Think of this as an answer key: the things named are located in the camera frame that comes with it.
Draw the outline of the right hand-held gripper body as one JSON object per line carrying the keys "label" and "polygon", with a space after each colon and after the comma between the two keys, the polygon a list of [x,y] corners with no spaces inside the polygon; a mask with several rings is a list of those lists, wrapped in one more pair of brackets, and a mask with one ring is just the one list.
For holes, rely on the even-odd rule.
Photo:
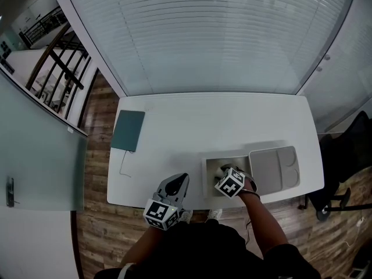
{"label": "right hand-held gripper body", "polygon": [[257,193],[257,185],[252,176],[245,176],[233,168],[224,173],[220,167],[215,177],[221,178],[219,185],[214,185],[215,189],[228,198],[234,198],[239,193]]}

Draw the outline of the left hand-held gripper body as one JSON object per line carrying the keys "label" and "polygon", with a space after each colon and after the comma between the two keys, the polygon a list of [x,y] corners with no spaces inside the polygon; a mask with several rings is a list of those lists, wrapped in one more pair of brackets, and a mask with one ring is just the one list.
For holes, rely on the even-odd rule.
{"label": "left hand-held gripper body", "polygon": [[153,198],[147,201],[143,213],[146,223],[167,231],[178,222],[183,209],[183,199],[184,197],[179,194],[154,193]]}

